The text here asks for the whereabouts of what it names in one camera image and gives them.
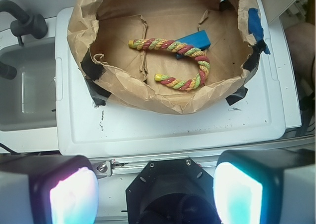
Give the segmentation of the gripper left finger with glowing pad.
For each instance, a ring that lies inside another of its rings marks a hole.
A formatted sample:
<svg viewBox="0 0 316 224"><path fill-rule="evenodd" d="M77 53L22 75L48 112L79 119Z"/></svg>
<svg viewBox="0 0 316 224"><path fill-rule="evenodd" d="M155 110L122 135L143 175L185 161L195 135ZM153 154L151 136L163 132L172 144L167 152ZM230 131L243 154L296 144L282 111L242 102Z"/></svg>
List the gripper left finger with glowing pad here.
<svg viewBox="0 0 316 224"><path fill-rule="evenodd" d="M98 181L82 155L0 159L2 224L92 224L98 203Z"/></svg>

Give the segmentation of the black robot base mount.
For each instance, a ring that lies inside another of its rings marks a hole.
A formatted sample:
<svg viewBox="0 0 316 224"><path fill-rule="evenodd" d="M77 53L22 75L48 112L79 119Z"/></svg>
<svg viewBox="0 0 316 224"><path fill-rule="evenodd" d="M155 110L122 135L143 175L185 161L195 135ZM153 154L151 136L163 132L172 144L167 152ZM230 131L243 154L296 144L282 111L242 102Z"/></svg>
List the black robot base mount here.
<svg viewBox="0 0 316 224"><path fill-rule="evenodd" d="M213 177L189 158L151 161L126 189L130 224L220 224Z"/></svg>

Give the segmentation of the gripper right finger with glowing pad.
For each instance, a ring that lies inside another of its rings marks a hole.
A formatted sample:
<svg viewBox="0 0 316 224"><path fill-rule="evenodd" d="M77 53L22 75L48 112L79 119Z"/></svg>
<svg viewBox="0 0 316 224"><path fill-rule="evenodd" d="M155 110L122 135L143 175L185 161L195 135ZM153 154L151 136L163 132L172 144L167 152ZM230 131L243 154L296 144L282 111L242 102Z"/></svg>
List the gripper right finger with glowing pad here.
<svg viewBox="0 0 316 224"><path fill-rule="evenodd" d="M224 224L314 224L316 153L226 150L218 158L213 192Z"/></svg>

